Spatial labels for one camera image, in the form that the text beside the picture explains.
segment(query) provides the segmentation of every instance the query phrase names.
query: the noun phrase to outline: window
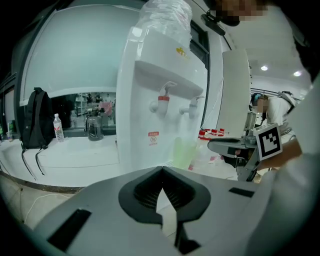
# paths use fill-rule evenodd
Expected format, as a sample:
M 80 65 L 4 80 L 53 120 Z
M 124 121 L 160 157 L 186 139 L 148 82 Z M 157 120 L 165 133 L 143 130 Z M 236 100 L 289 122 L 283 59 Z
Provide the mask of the window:
M 2 138 L 6 138 L 8 128 L 14 139 L 18 138 L 16 133 L 16 122 L 14 113 L 14 87 L 15 75 L 9 76 L 0 85 L 0 124 L 2 128 Z
M 115 92 L 74 93 L 54 97 L 51 101 L 53 113 L 59 114 L 64 129 L 84 129 L 87 117 L 94 115 L 101 116 L 103 128 L 116 127 Z M 76 115 L 74 127 L 71 114 Z

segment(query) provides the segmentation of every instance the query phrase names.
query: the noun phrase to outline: water dispenser tap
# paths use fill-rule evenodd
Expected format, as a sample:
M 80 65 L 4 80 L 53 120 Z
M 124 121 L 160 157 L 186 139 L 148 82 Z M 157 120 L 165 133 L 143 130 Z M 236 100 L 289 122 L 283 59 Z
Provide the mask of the water dispenser tap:
M 198 108 L 198 99 L 204 98 L 204 96 L 197 96 L 191 99 L 189 108 L 180 107 L 179 113 L 183 115 L 184 113 L 189 113 L 189 118 L 194 119 L 196 117 Z
M 171 87 L 176 86 L 177 83 L 168 81 L 164 84 L 164 86 L 161 88 L 158 101 L 152 101 L 150 103 L 149 109 L 151 112 L 158 112 L 161 116 L 165 116 L 168 110 L 168 104 L 169 104 L 169 89 Z

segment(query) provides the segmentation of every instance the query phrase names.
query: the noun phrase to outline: white wall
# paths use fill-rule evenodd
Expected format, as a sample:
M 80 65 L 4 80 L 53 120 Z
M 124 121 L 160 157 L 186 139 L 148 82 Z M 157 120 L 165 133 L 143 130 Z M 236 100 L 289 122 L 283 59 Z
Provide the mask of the white wall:
M 112 5 L 83 5 L 60 10 L 44 25 L 29 53 L 20 105 L 34 87 L 49 97 L 116 92 L 118 67 L 137 10 Z
M 210 64 L 213 65 L 213 69 L 210 73 L 210 88 L 203 128 L 215 129 L 217 128 L 224 89 L 222 53 L 230 51 L 230 48 L 224 38 L 218 34 L 212 34 L 209 41 L 210 45 L 214 45 L 213 49 L 210 49 Z
M 226 51 L 223 57 L 223 92 L 217 128 L 232 137 L 243 135 L 250 95 L 250 72 L 245 49 Z
M 254 75 L 251 78 L 251 82 L 251 88 L 268 90 L 276 93 L 282 91 L 290 91 L 297 99 L 302 99 L 307 94 L 307 91 L 305 89 L 299 87 L 297 83 L 289 80 Z
M 15 90 L 11 90 L 4 96 L 4 113 L 7 122 L 15 120 L 14 94 Z

